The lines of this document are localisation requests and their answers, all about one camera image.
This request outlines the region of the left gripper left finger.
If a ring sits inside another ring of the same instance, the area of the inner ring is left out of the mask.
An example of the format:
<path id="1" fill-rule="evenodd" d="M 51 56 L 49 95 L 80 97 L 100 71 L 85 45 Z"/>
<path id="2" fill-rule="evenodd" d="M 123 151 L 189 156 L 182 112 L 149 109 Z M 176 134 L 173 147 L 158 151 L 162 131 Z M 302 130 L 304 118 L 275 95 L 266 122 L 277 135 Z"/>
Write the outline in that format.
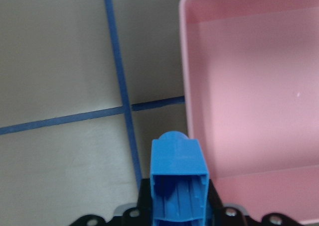
<path id="1" fill-rule="evenodd" d="M 150 179 L 142 179 L 137 204 L 112 217 L 108 222 L 98 215 L 84 215 L 71 226 L 151 226 L 152 198 Z"/>

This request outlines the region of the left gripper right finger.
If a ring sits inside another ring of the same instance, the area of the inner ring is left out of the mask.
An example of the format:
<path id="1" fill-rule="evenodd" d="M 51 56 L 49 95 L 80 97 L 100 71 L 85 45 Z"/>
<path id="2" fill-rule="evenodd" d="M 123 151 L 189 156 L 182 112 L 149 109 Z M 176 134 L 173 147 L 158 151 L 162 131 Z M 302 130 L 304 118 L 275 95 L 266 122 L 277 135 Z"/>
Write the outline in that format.
<path id="1" fill-rule="evenodd" d="M 207 195 L 207 226 L 298 226 L 299 223 L 281 213 L 269 213 L 257 221 L 236 205 L 221 201 L 212 180 L 209 180 Z"/>

